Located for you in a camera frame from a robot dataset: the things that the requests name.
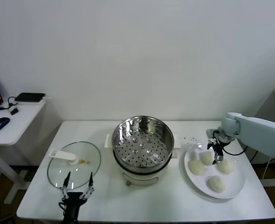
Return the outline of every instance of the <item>white table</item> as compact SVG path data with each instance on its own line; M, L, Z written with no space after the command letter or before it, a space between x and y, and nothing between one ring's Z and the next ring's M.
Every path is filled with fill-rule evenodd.
M15 115L11 115L8 110L0 111L0 118L10 118L10 122L0 130L0 146L14 145L44 105L44 100L38 105L17 105L19 112ZM4 203L10 204L19 189L28 188L30 182L24 181L27 171L23 170L18 174L0 158L0 174L1 173L14 182L4 201Z
M182 165L186 148L177 149L178 158L171 159L166 175L148 186L126 186L112 150L104 147L106 135L112 133L118 121L65 121L49 150L60 149L76 141L95 144L102 156L99 171L94 177L95 191L81 206L78 220L86 222L219 222L275 217L275 209L250 165L245 154L236 158L245 172L245 185L233 199L215 199L204 195L189 180ZM218 121L166 122L173 134L186 140L194 137L206 143L206 129L217 128ZM237 141L227 150L242 150ZM60 191L47 179L50 158L42 160L31 184L20 203L17 216L27 219L62 220L58 203ZM86 186L75 189L83 191Z

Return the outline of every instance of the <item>glass lid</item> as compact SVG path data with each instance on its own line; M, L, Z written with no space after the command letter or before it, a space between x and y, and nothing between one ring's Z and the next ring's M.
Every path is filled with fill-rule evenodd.
M75 154L78 162L71 165L67 160L52 158L48 165L48 180L56 188L63 187L69 172L71 174L67 189L79 188L87 184L91 172L94 176L100 167L100 151L90 142L73 142L61 151Z

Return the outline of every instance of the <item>floor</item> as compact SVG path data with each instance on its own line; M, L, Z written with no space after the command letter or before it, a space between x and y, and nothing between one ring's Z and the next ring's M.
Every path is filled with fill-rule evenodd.
M256 171L257 175L261 178L264 168L256 168L255 171ZM36 169L30 170L25 178L26 181L31 181L35 175L35 172L36 172ZM275 178L275 170L273 168L269 168L265 175L265 178ZM7 179L4 175L1 175L1 177L0 177L0 200L1 200L1 202L4 201L7 193L11 189L11 186L12 186L12 182L9 179ZM15 213L25 192L26 192L25 190L20 190L12 204L2 203L1 204L1 216L7 215L10 213ZM269 197L275 207L275 187L266 188L266 192L269 195ZM16 224L40 224L40 222L37 220L32 221L32 220L20 219L15 214L13 215L13 217L15 218ZM254 221L254 222L248 222L248 223L250 223L250 224L275 224L275 219L265 220L265 221Z

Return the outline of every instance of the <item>white plate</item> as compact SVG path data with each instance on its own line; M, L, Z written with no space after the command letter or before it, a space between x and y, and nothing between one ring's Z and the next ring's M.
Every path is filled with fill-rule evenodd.
M216 165L205 166L207 171L202 176L195 175L190 171L188 167L188 162L193 158L199 159L199 154L205 151L206 150L204 148L197 148L196 146L187 150L184 157L184 166L190 180L198 189L212 197L222 199L235 197L244 186L245 176L242 168L239 166L239 164L236 162L233 156L227 154L224 155L224 159L227 159L234 163L234 172L232 172L231 174L224 174L220 172L217 169ZM226 190L222 193L215 192L214 190L209 188L209 185L207 183L207 181L215 175L221 176L226 183Z

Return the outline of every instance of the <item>dough ball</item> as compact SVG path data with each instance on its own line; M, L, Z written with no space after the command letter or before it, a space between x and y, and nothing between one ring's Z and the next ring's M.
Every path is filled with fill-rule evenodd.
M230 174L234 171L234 164L229 160L224 159L222 162L217 163L217 168L224 174Z
M210 166L212 165L214 158L211 151L206 151L201 153L200 155L201 161L206 165Z
M224 192L226 190L226 183L220 176L213 176L208 180L209 186L217 193Z
M204 175L206 168L200 160L190 160L188 162L190 171L195 175Z

